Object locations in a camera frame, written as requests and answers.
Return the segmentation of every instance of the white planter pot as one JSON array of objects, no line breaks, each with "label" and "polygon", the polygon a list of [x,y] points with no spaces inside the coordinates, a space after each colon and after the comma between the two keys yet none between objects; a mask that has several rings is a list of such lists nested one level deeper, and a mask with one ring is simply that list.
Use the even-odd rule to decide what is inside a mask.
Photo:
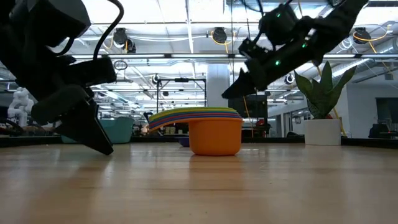
[{"label": "white planter pot", "polygon": [[340,120],[312,119],[304,121],[305,143],[316,146],[341,145]]}]

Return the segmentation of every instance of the orange cup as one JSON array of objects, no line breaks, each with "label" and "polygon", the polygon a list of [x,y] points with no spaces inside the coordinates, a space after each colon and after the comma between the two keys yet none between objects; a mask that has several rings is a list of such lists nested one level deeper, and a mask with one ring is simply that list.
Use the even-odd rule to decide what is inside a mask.
[{"label": "orange cup", "polygon": [[201,156],[233,156],[241,149],[242,120],[206,119],[189,122],[189,143]]}]

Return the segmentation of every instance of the white robot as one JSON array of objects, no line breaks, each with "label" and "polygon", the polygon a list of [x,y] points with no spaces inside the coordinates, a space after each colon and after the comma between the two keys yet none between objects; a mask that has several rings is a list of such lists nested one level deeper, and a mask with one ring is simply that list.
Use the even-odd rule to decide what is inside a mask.
[{"label": "white robot", "polygon": [[27,126],[27,115],[32,111],[33,104],[33,100],[29,99],[29,91],[26,88],[18,88],[8,107],[8,117],[18,119],[18,125],[21,127]]}]

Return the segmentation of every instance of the wooden table surface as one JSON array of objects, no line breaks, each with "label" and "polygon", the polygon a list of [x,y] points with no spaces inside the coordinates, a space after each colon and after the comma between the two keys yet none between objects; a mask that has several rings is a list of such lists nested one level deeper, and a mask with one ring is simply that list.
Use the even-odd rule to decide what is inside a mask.
[{"label": "wooden table surface", "polygon": [[398,151],[244,144],[0,149],[0,223],[398,223]]}]

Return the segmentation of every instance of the potted plant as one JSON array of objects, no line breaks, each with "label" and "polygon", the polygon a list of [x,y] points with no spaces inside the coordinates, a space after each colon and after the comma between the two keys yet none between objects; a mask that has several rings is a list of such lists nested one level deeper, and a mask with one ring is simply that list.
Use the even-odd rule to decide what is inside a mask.
[{"label": "potted plant", "polygon": [[341,144],[340,119],[330,119],[329,112],[336,106],[343,87],[355,73],[353,67],[341,76],[333,79],[329,62],[323,68],[321,80],[308,80],[295,72],[299,90],[307,97],[311,120],[304,122],[305,143],[321,146],[338,146]]}]

